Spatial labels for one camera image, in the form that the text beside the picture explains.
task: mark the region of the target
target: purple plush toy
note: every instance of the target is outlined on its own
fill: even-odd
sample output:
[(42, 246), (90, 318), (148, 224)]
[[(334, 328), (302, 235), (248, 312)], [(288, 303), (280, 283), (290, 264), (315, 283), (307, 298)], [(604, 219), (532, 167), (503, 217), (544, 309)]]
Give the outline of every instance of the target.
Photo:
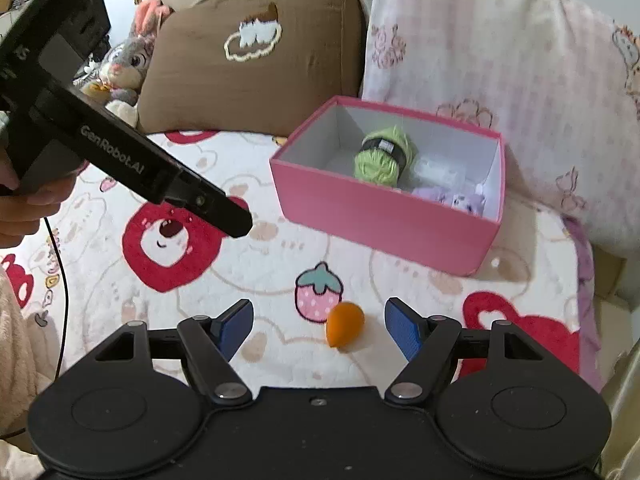
[(441, 204), (448, 205), (453, 209), (460, 209), (474, 216), (482, 216), (484, 212), (484, 196), (476, 193), (465, 195), (453, 193), (450, 189), (442, 186), (417, 187), (412, 194), (425, 200), (433, 200)]

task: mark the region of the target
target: open box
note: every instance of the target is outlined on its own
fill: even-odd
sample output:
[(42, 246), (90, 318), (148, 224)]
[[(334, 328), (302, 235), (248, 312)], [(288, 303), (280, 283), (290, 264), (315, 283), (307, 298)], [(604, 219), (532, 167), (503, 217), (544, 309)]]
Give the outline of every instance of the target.
[[(370, 132), (400, 126), (418, 154), (466, 168), (467, 187), (481, 184), (483, 216), (473, 216), (404, 189), (360, 182), (354, 157)], [(300, 126), (270, 160), (287, 219), (449, 274), (480, 267), (502, 220), (504, 145), (496, 132), (431, 114), (334, 97)]]

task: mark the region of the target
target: yarn label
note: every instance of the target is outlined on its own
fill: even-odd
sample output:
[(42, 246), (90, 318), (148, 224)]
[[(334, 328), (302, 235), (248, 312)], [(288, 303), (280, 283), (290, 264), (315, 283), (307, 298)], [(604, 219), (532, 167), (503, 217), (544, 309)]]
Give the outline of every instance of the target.
[(406, 154), (398, 144), (383, 137), (374, 137), (362, 143), (359, 153), (372, 150), (382, 150), (385, 152), (398, 164), (398, 176), (402, 174), (406, 167)]
[(394, 152), (394, 146), (388, 140), (380, 140), (378, 147), (381, 150), (385, 150), (389, 155), (391, 155)]

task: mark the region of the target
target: bed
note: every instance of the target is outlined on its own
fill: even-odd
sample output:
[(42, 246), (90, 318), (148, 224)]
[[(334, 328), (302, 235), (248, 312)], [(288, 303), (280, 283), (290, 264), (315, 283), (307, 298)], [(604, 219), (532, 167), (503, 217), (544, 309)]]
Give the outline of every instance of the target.
[[(205, 0), (164, 1), (183, 9)], [(527, 319), (536, 338), (601, 387), (593, 259), (576, 222), (509, 194), (481, 269), (457, 278), (287, 221), (268, 164), (281, 142), (277, 137), (176, 131), (151, 139), (247, 202), (255, 226), (245, 238), (224, 237), (187, 212), (145, 203), (97, 168), (86, 168), (71, 198), (50, 218), (70, 297), (63, 369), (130, 320), (144, 320), (151, 329), (173, 327), (197, 314), (215, 317), (248, 298), (254, 328), (232, 365), (254, 393), (263, 385), (372, 384), (384, 390), (405, 364), (383, 319), (386, 299), (399, 296), (424, 316), (445, 314), (475, 328), (495, 319)], [(42, 229), (1, 257), (38, 371), (52, 377), (65, 295), (51, 240)], [(301, 276), (304, 283), (311, 278), (338, 285), (332, 297), (323, 297), (322, 286), (299, 286)], [(501, 294), (513, 309), (465, 312), (464, 299), (478, 290)], [(359, 304), (366, 314), (363, 334), (341, 351), (328, 347), (323, 324), (300, 314), (304, 302), (320, 309), (339, 300)], [(155, 366), (182, 379), (179, 363)]]

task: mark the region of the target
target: rabbit plush toy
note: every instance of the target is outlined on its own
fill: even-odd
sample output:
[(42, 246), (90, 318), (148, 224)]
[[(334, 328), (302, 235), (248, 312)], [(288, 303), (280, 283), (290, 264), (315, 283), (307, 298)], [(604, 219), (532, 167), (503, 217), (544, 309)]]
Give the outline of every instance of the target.
[(138, 123), (138, 93), (146, 77), (156, 37), (164, 20), (172, 13), (160, 0), (144, 0), (136, 7), (129, 37), (104, 57), (95, 78), (81, 92), (127, 124)]

